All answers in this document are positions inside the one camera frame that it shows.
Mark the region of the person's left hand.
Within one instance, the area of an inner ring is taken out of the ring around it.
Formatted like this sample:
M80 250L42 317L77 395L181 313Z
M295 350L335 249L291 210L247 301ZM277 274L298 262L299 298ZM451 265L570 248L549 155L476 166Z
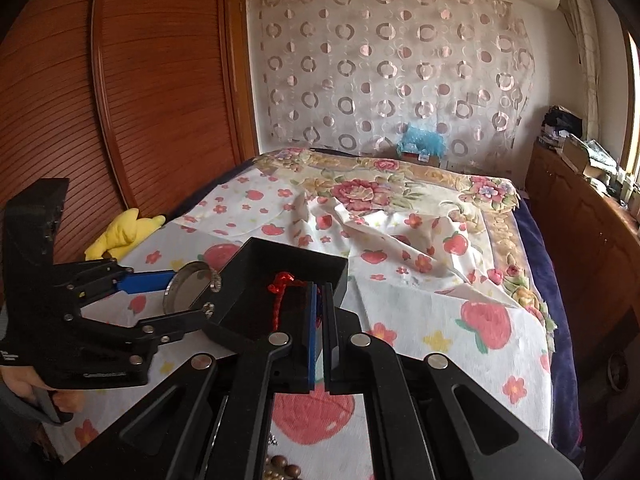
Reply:
M63 413L80 413L85 407L82 391L54 390L47 386L31 366L2 366L2 382L20 398L35 402L36 391L53 393L53 404Z

